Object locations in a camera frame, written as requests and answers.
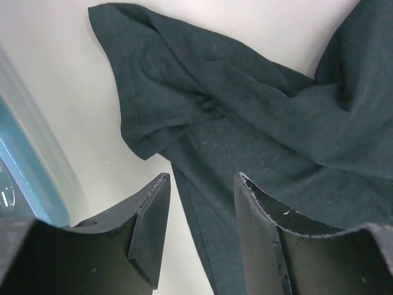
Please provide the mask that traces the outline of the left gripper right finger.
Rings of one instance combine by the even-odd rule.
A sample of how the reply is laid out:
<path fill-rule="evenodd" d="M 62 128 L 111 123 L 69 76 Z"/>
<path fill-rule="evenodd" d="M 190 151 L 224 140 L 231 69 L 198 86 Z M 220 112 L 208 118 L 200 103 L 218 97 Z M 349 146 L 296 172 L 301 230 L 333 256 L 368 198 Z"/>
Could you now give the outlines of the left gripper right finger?
<path fill-rule="evenodd" d="M 328 226 L 234 178 L 236 218 L 249 294 L 391 294 L 392 227 Z"/>

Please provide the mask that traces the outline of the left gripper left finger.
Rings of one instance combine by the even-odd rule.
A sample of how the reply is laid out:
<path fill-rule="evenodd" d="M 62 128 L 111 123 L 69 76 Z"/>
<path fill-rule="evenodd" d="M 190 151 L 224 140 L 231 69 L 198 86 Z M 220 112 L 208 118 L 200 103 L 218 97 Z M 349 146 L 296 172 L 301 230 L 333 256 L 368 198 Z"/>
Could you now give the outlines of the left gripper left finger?
<path fill-rule="evenodd" d="M 1 219 L 2 294 L 152 294 L 158 288 L 171 180 L 73 227 Z"/>

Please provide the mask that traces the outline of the black t shirt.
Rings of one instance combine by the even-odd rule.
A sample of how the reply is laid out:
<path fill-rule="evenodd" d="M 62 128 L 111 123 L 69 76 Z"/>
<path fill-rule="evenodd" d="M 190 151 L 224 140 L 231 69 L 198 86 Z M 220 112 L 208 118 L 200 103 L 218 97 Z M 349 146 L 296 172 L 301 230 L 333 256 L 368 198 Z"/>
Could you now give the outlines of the black t shirt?
<path fill-rule="evenodd" d="M 359 2 L 313 78 L 136 4 L 88 17 L 114 73 L 122 138 L 141 159 L 171 162 L 215 294 L 246 293 L 239 172 L 331 226 L 392 222 L 391 1 Z"/>

